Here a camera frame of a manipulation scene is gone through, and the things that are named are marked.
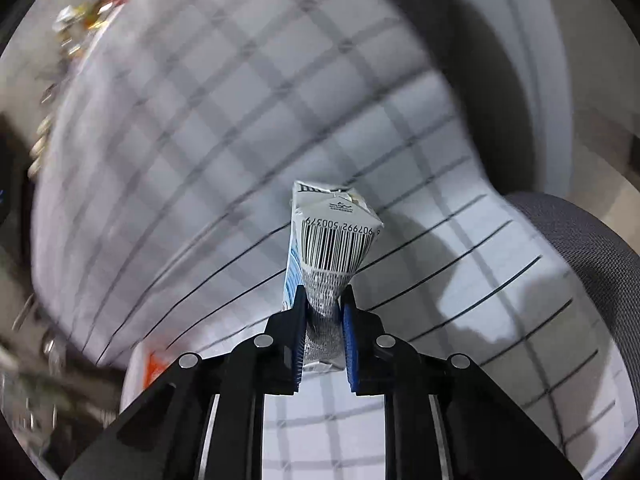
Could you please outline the white blue milk carton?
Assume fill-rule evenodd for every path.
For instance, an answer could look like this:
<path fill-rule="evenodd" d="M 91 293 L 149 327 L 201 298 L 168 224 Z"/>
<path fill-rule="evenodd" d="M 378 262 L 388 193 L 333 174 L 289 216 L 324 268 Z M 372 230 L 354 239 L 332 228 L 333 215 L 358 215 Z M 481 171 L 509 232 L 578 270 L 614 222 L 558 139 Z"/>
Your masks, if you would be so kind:
<path fill-rule="evenodd" d="M 345 287 L 367 257 L 384 223 L 354 188 L 296 181 L 283 304 L 302 286 L 308 302 L 304 367 L 345 367 L 342 310 Z"/>

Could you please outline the white black-grid cloth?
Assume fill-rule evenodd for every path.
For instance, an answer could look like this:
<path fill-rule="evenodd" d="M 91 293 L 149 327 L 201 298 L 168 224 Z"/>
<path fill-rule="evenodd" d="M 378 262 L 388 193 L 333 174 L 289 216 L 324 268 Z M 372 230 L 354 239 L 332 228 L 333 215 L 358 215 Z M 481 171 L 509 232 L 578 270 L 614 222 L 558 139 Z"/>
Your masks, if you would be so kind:
<path fill-rule="evenodd" d="M 390 0 L 128 0 L 82 60 L 38 174 L 34 278 L 98 365 L 203 356 L 283 304 L 293 185 L 383 221 L 357 304 L 463 352 L 586 479 L 634 431 L 575 273 L 491 186 L 432 50 Z"/>

